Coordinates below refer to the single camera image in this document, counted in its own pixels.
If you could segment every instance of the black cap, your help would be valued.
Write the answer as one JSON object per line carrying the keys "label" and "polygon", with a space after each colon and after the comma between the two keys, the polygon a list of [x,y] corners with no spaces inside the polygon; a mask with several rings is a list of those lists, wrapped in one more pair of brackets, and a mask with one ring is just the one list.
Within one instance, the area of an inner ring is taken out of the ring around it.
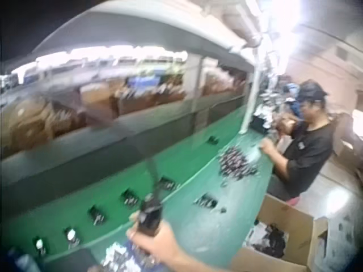
{"label": "black cap", "polygon": [[317,82],[309,79],[300,84],[300,91],[297,96],[299,102],[303,101],[325,101],[325,96],[328,94],[323,90]]}

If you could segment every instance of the black t-shirt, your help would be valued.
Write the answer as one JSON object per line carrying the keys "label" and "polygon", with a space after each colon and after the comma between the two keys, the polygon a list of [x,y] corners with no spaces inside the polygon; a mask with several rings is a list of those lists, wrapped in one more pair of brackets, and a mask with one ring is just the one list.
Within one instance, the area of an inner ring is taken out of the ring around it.
{"label": "black t-shirt", "polygon": [[308,131],[307,127],[305,122],[294,127],[291,133],[293,141],[284,153],[289,159],[289,180],[279,178],[284,181],[292,198],[310,187],[333,150],[334,129],[331,124],[312,131]]}

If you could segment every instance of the pile of black parts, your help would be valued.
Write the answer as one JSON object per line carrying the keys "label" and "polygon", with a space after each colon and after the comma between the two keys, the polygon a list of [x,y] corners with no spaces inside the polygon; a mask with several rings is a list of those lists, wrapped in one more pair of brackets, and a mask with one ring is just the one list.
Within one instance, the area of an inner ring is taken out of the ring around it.
{"label": "pile of black parts", "polygon": [[237,180],[242,179],[244,176],[254,175],[257,172],[256,166],[248,163],[243,152],[237,147],[229,147],[219,157],[221,171],[223,177],[234,177]]}
{"label": "pile of black parts", "polygon": [[269,241],[269,246],[263,246],[258,244],[253,244],[252,246],[267,255],[275,258],[282,258],[284,256],[284,249],[286,247],[286,242],[284,239],[284,232],[280,231],[274,224],[269,225],[266,228],[267,234],[263,239]]}

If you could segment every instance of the worker in background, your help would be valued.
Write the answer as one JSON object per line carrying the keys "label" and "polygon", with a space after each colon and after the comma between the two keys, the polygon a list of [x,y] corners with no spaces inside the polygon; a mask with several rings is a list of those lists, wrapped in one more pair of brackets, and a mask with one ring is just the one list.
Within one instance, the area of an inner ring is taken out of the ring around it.
{"label": "worker in background", "polygon": [[288,83],[283,86],[282,92],[285,96],[285,105],[289,107],[291,113],[298,118],[303,118],[300,112],[300,104],[296,100],[296,97],[299,94],[299,85]]}
{"label": "worker in background", "polygon": [[281,154],[268,138],[260,149],[274,164],[268,193],[288,201],[306,191],[332,154],[334,127],[326,113],[326,92],[312,80],[300,85],[297,101],[303,121],[283,118],[277,125],[292,143]]}

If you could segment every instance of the pink object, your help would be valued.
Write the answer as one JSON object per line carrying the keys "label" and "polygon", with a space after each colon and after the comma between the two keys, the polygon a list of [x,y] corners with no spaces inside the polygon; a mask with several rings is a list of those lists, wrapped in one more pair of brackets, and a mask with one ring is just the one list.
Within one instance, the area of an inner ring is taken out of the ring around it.
{"label": "pink object", "polygon": [[287,200],[286,203],[290,206],[295,206],[300,201],[300,195],[298,197]]}

